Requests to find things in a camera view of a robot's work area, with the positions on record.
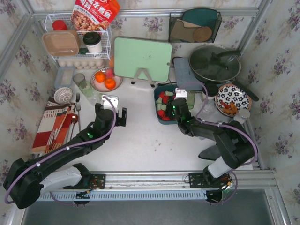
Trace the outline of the red capsule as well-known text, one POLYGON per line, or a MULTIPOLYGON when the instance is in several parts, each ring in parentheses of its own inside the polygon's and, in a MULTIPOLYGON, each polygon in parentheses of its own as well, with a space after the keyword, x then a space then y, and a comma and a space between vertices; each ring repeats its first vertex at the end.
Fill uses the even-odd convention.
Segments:
POLYGON ((170 118, 166 115, 164 110, 158 110, 157 115, 163 121, 169 121, 170 120, 170 118))
POLYGON ((164 98, 165 97, 165 93, 164 92, 161 92, 158 96, 159 98, 164 98))
POLYGON ((166 105, 166 104, 168 103, 168 100, 169 100, 169 96, 165 96, 165 97, 163 98, 163 100, 162 100, 162 103, 163 103, 164 105, 166 105))

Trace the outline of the grey fluffy cloth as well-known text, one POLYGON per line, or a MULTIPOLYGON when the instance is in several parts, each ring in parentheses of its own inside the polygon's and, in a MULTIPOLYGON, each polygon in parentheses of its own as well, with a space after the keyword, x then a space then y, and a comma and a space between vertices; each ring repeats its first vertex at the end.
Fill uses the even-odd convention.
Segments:
POLYGON ((217 145, 211 146, 199 153, 198 157, 204 160, 215 161, 221 156, 217 145))

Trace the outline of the teal plastic storage basket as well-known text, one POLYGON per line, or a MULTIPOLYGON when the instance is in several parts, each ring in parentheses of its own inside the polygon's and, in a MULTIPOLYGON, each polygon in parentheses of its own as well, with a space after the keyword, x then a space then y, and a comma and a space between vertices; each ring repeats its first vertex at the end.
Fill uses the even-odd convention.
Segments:
POLYGON ((179 98, 175 99, 175 89, 178 88, 175 85, 165 85, 165 86, 160 86, 156 87, 154 89, 154 102, 155 102, 155 109, 156 109, 156 116, 158 121, 163 124, 163 125, 171 125, 171 124, 177 124, 179 123, 184 123, 192 119, 192 115, 189 111, 188 105, 187 105, 187 100, 184 98, 179 98), (166 110, 166 105, 162 103, 163 98, 158 97, 161 92, 165 91, 172 91, 173 96, 169 97, 169 100, 173 101, 173 108, 174 108, 174 118, 170 119, 169 121, 163 121, 158 117, 158 110, 166 110))

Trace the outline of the green capsule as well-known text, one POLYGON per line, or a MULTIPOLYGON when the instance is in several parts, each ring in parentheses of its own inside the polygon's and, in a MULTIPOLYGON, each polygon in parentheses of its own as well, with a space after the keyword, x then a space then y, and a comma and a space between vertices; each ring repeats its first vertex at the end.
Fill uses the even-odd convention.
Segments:
POLYGON ((165 91, 165 95, 171 97, 171 96, 173 96, 173 92, 172 91, 165 91))

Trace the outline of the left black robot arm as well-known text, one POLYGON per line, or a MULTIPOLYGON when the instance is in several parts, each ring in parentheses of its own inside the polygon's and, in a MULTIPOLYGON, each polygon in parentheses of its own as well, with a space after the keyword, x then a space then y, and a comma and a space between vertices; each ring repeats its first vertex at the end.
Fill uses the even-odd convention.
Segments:
POLYGON ((121 116, 114 106, 105 109, 96 104, 95 111, 95 121, 66 144, 36 159, 24 161, 19 158, 12 163, 3 183, 6 204, 14 203, 19 209, 25 209, 45 193, 88 181, 90 172, 82 164, 74 164, 65 170, 61 167, 101 147, 115 126, 124 127, 127 122, 126 108, 122 109, 121 116))

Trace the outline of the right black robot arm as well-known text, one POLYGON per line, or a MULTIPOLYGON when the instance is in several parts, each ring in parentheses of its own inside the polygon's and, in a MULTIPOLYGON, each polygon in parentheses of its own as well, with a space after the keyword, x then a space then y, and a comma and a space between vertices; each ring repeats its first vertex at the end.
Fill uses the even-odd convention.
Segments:
POLYGON ((203 170, 203 176, 208 183, 213 183, 229 171, 245 165, 248 160, 257 158, 257 146, 239 122, 214 123, 194 117, 184 98, 169 102, 167 110, 171 112, 183 134, 216 142, 215 146, 199 154, 204 159, 207 153, 207 159, 213 161, 203 170))

